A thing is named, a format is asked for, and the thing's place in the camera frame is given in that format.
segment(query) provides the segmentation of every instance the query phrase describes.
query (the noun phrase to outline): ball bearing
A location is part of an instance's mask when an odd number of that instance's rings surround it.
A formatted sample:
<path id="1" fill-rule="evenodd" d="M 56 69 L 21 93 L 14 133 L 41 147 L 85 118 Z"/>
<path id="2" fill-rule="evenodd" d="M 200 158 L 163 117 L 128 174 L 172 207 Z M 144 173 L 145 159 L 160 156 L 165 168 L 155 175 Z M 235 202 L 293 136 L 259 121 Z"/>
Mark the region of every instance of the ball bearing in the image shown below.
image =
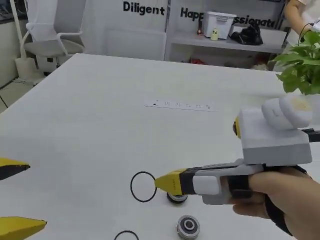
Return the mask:
<path id="1" fill-rule="evenodd" d="M 178 220 L 176 231 L 182 239 L 193 240 L 200 233 L 200 224 L 194 216 L 184 215 Z"/>
<path id="2" fill-rule="evenodd" d="M 179 205 L 183 204 L 187 200 L 188 195 L 171 195 L 167 192 L 166 197 L 171 203 Z"/>

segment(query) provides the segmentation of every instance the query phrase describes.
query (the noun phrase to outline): floor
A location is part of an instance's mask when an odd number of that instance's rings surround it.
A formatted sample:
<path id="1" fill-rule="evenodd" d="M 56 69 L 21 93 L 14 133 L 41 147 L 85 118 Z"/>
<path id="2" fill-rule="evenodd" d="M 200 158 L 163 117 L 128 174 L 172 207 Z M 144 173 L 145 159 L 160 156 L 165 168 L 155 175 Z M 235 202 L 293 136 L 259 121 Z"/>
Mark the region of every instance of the floor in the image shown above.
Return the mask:
<path id="1" fill-rule="evenodd" d="M 25 95 L 32 88 L 33 86 L 30 84 L 12 82 L 0 90 L 0 96 L 5 104 L 10 107 L 15 101 Z M 0 113 L 7 109 L 5 104 L 0 99 Z"/>

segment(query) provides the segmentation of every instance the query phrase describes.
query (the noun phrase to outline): shelf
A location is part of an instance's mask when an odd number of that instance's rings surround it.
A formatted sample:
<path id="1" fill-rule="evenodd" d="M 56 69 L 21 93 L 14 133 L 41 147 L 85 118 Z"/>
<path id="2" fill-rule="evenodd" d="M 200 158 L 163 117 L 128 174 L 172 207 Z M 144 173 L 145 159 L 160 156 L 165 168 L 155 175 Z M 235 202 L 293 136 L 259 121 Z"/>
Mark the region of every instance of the shelf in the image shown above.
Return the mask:
<path id="1" fill-rule="evenodd" d="M 262 53 L 281 54 L 283 48 L 277 45 L 262 44 L 259 46 L 242 45 L 231 39 L 212 41 L 205 36 L 197 35 L 189 32 L 176 32 L 171 39 L 172 44 L 202 46 L 220 49 L 234 49 Z"/>

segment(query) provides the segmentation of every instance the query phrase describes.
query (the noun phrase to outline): power strip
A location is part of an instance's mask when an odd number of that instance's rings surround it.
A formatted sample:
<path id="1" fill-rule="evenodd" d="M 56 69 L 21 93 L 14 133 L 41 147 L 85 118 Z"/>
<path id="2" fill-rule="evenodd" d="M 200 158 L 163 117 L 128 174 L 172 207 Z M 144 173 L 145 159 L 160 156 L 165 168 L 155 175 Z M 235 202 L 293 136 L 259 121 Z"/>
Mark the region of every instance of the power strip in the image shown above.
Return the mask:
<path id="1" fill-rule="evenodd" d="M 195 104 L 195 103 L 182 103 L 182 102 L 162 101 L 162 100 L 150 100 L 150 101 L 147 101 L 144 104 L 144 106 L 151 107 L 151 108 L 217 112 L 217 109 L 215 109 L 212 104 Z"/>

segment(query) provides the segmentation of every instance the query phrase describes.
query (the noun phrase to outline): black o-ring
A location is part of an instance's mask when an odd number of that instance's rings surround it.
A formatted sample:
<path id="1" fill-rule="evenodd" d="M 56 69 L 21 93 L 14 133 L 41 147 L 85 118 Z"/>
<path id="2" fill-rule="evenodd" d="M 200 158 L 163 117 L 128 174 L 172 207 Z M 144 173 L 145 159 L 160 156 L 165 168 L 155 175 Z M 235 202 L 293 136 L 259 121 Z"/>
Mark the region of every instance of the black o-ring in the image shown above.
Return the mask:
<path id="1" fill-rule="evenodd" d="M 154 189 L 153 195 L 152 195 L 149 199 L 147 199 L 147 200 L 140 200 L 139 198 L 137 198 L 136 195 L 134 194 L 134 191 L 132 190 L 132 183 L 133 183 L 135 177 L 138 176 L 139 174 L 147 174 L 147 175 L 149 175 L 150 177 L 152 177 L 154 181 L 156 180 L 156 178 L 155 178 L 150 172 L 140 171 L 140 172 L 137 172 L 137 173 L 132 177 L 132 179 L 131 179 L 131 182 L 130 182 L 130 191 L 131 191 L 132 196 L 134 197 L 135 200 L 137 200 L 137 201 L 140 202 L 140 203 L 147 203 L 147 202 L 150 202 L 150 201 L 155 197 L 158 188 L 156 187 L 156 188 Z"/>
<path id="2" fill-rule="evenodd" d="M 119 232 L 119 233 L 115 236 L 114 240 L 116 240 L 121 234 L 132 234 L 132 235 L 135 236 L 136 240 L 139 240 L 138 235 L 137 235 L 134 231 L 130 231 L 130 230 L 124 230 L 124 231 Z"/>

